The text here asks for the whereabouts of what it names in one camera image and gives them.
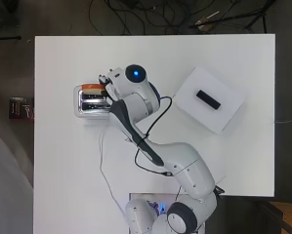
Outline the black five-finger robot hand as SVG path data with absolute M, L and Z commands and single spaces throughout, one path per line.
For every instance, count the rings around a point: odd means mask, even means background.
M 118 101 L 122 99 L 119 85 L 122 82 L 124 70 L 120 67 L 110 69 L 107 75 L 100 75 L 99 82 L 104 85 L 104 88 L 110 99 Z

